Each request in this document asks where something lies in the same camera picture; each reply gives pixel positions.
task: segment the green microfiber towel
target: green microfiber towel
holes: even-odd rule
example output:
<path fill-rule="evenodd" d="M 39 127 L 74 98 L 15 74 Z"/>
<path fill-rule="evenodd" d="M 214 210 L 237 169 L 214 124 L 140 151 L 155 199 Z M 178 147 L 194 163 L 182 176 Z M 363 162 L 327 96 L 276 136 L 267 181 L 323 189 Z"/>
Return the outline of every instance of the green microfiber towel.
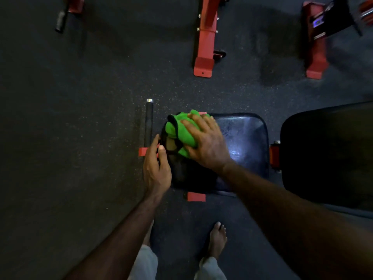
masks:
<path fill-rule="evenodd" d="M 190 111 L 192 114 L 196 114 L 198 116 L 199 113 L 196 110 Z M 173 138 L 175 140 L 179 140 L 183 144 L 190 145 L 191 147 L 197 147 L 197 143 L 194 140 L 193 136 L 188 132 L 188 130 L 185 128 L 185 126 L 180 122 L 181 120 L 187 120 L 188 122 L 192 123 L 197 129 L 200 129 L 197 124 L 192 120 L 188 118 L 188 113 L 181 112 L 177 115 L 170 115 L 168 116 L 168 122 L 166 123 L 166 133 L 170 138 Z M 189 158 L 188 151 L 182 147 L 178 153 L 180 155 L 183 155 L 186 158 Z"/>

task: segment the person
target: person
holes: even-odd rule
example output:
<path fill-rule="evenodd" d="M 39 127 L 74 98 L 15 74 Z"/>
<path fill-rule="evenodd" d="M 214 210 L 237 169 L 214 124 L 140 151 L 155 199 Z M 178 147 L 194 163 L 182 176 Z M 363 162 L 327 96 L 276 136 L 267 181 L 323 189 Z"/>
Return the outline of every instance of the person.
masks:
<path fill-rule="evenodd" d="M 230 158 L 213 117 L 188 116 L 200 128 L 182 121 L 198 143 L 196 149 L 185 146 L 190 157 L 231 186 L 273 248 L 301 279 L 373 279 L 371 232 L 243 169 Z M 65 279 L 155 279 L 158 260 L 149 247 L 150 230 L 155 209 L 171 185 L 162 145 L 157 161 L 158 140 L 157 135 L 145 156 L 147 190 L 141 202 Z M 226 241 L 226 228 L 215 224 L 197 279 L 226 279 L 216 262 Z"/>

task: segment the person's left arm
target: person's left arm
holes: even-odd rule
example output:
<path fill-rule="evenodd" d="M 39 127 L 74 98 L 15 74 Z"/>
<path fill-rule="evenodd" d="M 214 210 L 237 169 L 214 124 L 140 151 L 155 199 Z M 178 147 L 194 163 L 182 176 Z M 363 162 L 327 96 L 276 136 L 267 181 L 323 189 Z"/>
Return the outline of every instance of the person's left arm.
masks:
<path fill-rule="evenodd" d="M 171 185 L 171 169 L 163 146 L 158 149 L 160 164 L 157 161 L 158 140 L 156 135 L 146 151 L 143 171 L 147 191 L 144 198 L 95 250 L 68 273 L 65 280 L 128 278 L 155 209 Z"/>

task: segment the black pad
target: black pad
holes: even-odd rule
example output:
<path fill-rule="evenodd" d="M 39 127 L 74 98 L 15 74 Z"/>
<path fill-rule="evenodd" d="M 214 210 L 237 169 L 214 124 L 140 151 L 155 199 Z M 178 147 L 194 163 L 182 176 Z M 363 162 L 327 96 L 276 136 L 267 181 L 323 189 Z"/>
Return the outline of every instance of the black pad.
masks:
<path fill-rule="evenodd" d="M 298 196 L 373 211 L 373 102 L 291 116 L 280 164 L 285 188 Z"/>
<path fill-rule="evenodd" d="M 231 157 L 241 166 L 268 177 L 268 132 L 255 114 L 212 114 L 220 126 Z M 195 193 L 233 195 L 231 189 L 212 171 L 179 154 L 168 154 L 172 187 Z"/>

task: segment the pant leg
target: pant leg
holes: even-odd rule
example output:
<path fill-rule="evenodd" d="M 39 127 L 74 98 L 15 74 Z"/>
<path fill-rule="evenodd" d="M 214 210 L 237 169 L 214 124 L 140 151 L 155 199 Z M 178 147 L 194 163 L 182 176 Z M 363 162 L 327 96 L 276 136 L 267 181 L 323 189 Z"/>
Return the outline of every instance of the pant leg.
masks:
<path fill-rule="evenodd" d="M 195 274 L 194 280 L 227 280 L 227 278 L 217 266 L 216 258 L 209 257 L 203 264 L 200 263 L 200 269 Z"/>
<path fill-rule="evenodd" d="M 128 280 L 155 280 L 158 258 L 152 249 L 142 245 L 133 264 Z"/>

